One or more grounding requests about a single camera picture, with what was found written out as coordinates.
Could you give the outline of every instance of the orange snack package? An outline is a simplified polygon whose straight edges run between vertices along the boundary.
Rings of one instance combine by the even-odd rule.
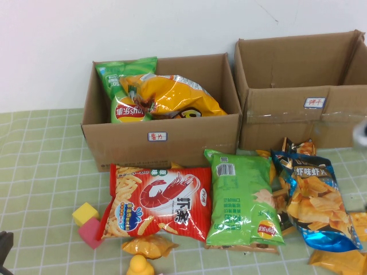
[[[365,274],[367,255],[358,250],[348,252],[327,252],[315,250],[309,265],[321,266],[340,275]]]
[[[177,248],[178,245],[167,239],[150,235],[146,237],[138,237],[130,242],[124,242],[121,249],[132,255],[143,255],[148,259],[158,259],[162,256],[167,257],[171,250]]]
[[[149,73],[121,77],[120,83],[134,103],[155,119],[226,115],[203,87],[182,76]]]
[[[361,242],[367,242],[367,213],[366,212],[352,212],[349,213],[352,218],[354,229]]]
[[[262,156],[263,158],[270,158],[270,152],[269,151],[263,151],[263,150],[256,150],[256,153],[259,155],[259,156]],[[275,170],[275,166],[274,166],[274,163],[273,161],[270,163],[270,173],[269,173],[269,178],[270,178],[270,186],[274,180],[276,176],[276,170]]]

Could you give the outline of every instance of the label on box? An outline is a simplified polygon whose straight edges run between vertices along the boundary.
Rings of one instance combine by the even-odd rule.
[[[167,132],[149,132],[148,141],[150,142],[165,142],[167,140]]]
[[[325,97],[308,97],[304,103],[304,107],[309,109],[322,109],[325,101]]]

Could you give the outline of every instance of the green chip bag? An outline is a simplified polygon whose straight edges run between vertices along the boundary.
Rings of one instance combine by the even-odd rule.
[[[102,80],[103,88],[111,103],[111,123],[151,120],[122,88],[119,80],[123,76],[155,73],[157,58],[148,57],[132,62],[113,61],[96,64],[96,70]]]
[[[212,165],[213,214],[208,245],[283,245],[269,186],[271,158],[206,149]]]

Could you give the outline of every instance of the lay's logo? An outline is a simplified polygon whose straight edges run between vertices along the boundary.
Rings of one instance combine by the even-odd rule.
[[[116,118],[119,119],[120,117],[144,117],[144,112],[137,105],[118,105],[116,107]]]

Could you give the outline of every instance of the shrimp chip bag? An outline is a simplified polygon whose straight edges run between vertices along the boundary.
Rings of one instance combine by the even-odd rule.
[[[97,238],[148,236],[164,229],[204,242],[210,228],[210,168],[111,165],[111,203]]]

